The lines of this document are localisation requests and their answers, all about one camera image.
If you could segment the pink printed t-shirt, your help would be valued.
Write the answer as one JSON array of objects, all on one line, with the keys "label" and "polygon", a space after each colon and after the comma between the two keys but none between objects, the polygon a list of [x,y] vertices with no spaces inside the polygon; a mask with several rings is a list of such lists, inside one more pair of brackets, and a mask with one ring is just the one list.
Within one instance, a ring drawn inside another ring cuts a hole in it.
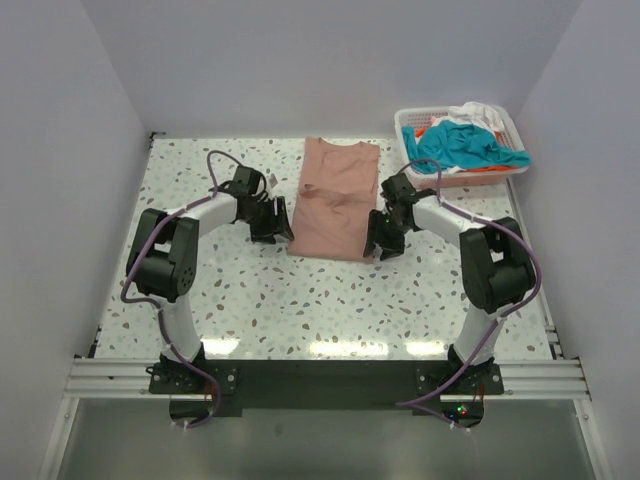
[{"label": "pink printed t-shirt", "polygon": [[292,220],[293,256],[370,263],[364,254],[369,213],[376,209],[380,147],[305,139]]}]

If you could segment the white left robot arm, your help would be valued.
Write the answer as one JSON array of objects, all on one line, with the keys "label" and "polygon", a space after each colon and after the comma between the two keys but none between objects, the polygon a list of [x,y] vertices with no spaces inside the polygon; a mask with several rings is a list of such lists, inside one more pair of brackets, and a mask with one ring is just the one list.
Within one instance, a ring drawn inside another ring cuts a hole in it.
[{"label": "white left robot arm", "polygon": [[148,370],[151,391],[178,394],[222,392],[206,365],[195,329],[190,290],[196,280],[200,240],[215,229],[244,223],[253,243],[294,238],[286,201],[272,193],[260,171],[238,166],[232,179],[215,183],[202,198],[174,210],[148,208],[140,215],[126,263],[120,299],[154,308],[163,343],[160,360]]}]

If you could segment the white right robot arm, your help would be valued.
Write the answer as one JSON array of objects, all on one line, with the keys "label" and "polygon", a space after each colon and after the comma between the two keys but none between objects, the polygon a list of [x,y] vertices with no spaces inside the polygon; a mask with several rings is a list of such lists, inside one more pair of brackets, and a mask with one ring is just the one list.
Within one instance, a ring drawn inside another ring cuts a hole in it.
[{"label": "white right robot arm", "polygon": [[404,254],[409,232],[431,232],[458,248],[464,293],[470,302],[462,330],[448,350],[444,383],[404,406],[426,401],[449,387],[469,392],[494,361],[506,318],[530,303],[541,288],[539,263],[519,223],[476,216],[446,201],[439,189],[418,191],[398,173],[382,183],[385,209],[369,213],[363,255],[382,261]]}]

